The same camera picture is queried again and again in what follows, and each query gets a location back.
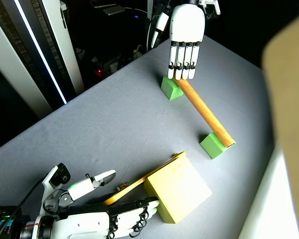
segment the white light strip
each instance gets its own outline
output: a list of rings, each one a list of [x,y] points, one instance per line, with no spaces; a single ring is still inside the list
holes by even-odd
[[[51,79],[52,79],[52,81],[53,81],[53,83],[54,83],[56,89],[58,90],[58,92],[59,92],[59,94],[60,94],[60,96],[61,96],[61,98],[62,98],[64,104],[66,104],[67,102],[66,102],[66,100],[65,100],[65,98],[64,98],[64,96],[63,96],[63,94],[62,94],[62,92],[61,92],[61,90],[60,90],[60,87],[59,87],[58,83],[56,82],[56,80],[55,80],[55,78],[54,78],[54,75],[53,75],[53,73],[52,73],[52,71],[51,71],[51,69],[50,69],[50,67],[49,67],[49,65],[48,65],[48,63],[47,63],[47,61],[46,61],[44,55],[43,55],[43,52],[42,52],[42,50],[41,50],[41,48],[40,48],[40,46],[39,46],[39,43],[37,42],[37,40],[36,40],[36,38],[35,38],[35,36],[34,36],[34,34],[33,34],[33,31],[32,31],[32,29],[31,29],[31,27],[30,27],[30,24],[29,24],[28,20],[26,19],[26,16],[25,16],[25,14],[24,14],[24,12],[23,12],[23,9],[22,9],[22,7],[21,7],[19,1],[18,1],[18,0],[14,0],[14,2],[15,2],[16,7],[18,8],[18,10],[19,10],[19,12],[20,12],[20,14],[21,14],[21,17],[22,17],[23,22],[24,22],[24,24],[25,24],[25,26],[26,26],[26,29],[27,29],[28,32],[30,33],[30,36],[31,36],[31,38],[32,38],[32,40],[33,40],[33,43],[35,44],[36,49],[38,50],[38,52],[39,52],[39,54],[40,54],[40,56],[41,56],[41,59],[42,59],[44,65],[45,65],[45,67],[46,67],[46,69],[48,70],[48,72],[49,72],[49,74],[50,74],[50,76],[51,76]]]

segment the green cube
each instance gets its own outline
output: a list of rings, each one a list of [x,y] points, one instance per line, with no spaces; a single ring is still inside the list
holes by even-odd
[[[214,132],[210,133],[203,141],[201,141],[200,145],[212,159],[216,158],[232,146],[226,147]]]
[[[170,101],[184,95],[184,92],[181,90],[181,88],[167,76],[163,77],[160,88]]]

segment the wooden stick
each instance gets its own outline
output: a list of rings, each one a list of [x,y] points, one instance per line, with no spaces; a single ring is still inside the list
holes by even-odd
[[[226,147],[229,147],[235,143],[235,140],[230,136],[224,126],[219,122],[213,112],[209,109],[207,104],[198,95],[195,89],[189,84],[187,80],[180,79],[174,81],[183,90],[188,99],[192,102],[198,112],[203,116],[208,125],[217,134],[219,139],[223,142]]]

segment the yellow box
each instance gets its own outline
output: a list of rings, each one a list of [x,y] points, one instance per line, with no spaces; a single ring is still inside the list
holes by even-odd
[[[149,196],[159,199],[157,211],[165,223],[178,223],[212,193],[185,154],[144,182]]]

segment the table surface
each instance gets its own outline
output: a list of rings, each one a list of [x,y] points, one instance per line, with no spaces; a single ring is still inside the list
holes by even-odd
[[[116,178],[79,201],[84,203],[187,151],[212,196],[177,225],[164,224],[155,215],[139,237],[236,239],[274,147],[263,72],[204,38],[190,82],[237,142],[211,160],[199,145],[211,132],[207,123],[186,96],[169,101],[160,90],[169,44],[162,43],[1,147],[0,203],[17,205],[60,162],[71,173],[68,186],[85,173],[116,169]],[[39,186],[22,207],[32,219],[42,193]],[[145,197],[138,187],[122,202]]]

